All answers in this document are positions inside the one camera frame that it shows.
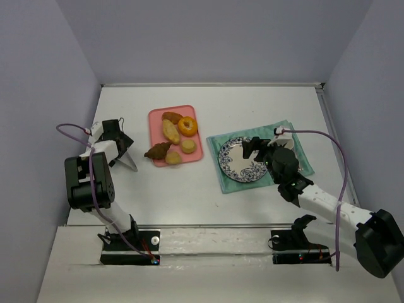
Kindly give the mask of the round yellow bun back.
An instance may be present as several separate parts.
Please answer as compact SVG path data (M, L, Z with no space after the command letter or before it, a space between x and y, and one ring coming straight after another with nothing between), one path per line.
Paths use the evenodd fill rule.
M181 142L181 151L185 154L194 153L197 149L197 145L194 140L187 139Z

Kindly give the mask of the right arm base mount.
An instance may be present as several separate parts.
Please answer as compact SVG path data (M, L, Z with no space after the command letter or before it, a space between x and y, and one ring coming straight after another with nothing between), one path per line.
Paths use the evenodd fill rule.
M329 264L333 254L327 246L309 242L306 228L313 227L313 215L297 218L288 229L272 230L267 245L273 252L273 264Z

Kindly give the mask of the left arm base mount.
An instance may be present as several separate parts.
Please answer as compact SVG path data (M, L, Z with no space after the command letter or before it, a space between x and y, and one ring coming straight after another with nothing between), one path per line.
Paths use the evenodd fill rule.
M102 241L100 263L114 266L158 266L160 264L160 230L143 229L138 238L124 233L127 245L119 234L97 234Z

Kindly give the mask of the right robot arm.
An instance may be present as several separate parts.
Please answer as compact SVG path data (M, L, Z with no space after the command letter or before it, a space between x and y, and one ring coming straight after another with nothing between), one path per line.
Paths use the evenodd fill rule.
M358 208L323 191L299 172L299 161L285 139L253 137L243 141L242 148L245 159L257 153L254 161L265 165L285 201L334 223L335 240L343 230L353 256L371 275L385 278L403 259L403 234L392 214Z

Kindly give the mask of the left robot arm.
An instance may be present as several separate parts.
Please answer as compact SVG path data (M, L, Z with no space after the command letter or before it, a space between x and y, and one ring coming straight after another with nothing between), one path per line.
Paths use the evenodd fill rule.
M64 161L67 199L70 207L98 218L107 232L101 236L106 243L123 241L134 246L140 233L133 216L115 201L115 188L110 168L128 156L134 141L123 131L123 119L96 122L93 126L66 123L89 136L86 152Z

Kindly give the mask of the metal tongs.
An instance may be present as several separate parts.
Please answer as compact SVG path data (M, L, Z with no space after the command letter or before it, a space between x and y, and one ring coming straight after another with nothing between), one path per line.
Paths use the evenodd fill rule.
M117 160L120 161L120 163L127 166L129 169L133 170L134 172L137 172L138 168L132 156L129 154L129 148L134 143L134 141L127 134L124 133L123 117L120 117L118 119L118 124L119 124L119 137L117 140L117 149L119 152L119 156L117 157Z

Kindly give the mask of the round yellow bun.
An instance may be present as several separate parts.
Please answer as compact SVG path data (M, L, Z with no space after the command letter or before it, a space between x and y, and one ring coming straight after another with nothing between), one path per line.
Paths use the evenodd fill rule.
M176 151L169 151L165 156L165 163L168 165L179 165L182 163L181 155Z
M181 151L185 154L194 153L197 149L197 145L194 140L187 139L181 142Z

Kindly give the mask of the brown croissant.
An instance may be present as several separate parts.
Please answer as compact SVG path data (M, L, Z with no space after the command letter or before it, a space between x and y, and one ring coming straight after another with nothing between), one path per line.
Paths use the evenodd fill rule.
M152 160L164 160L171 145L171 142L157 143L144 154L144 157Z

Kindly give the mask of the round yellow bun front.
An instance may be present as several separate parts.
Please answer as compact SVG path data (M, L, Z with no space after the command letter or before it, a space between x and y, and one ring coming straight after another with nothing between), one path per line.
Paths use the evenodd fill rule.
M176 151L169 151L165 156L165 163L168 165L179 165L182 163L181 155Z

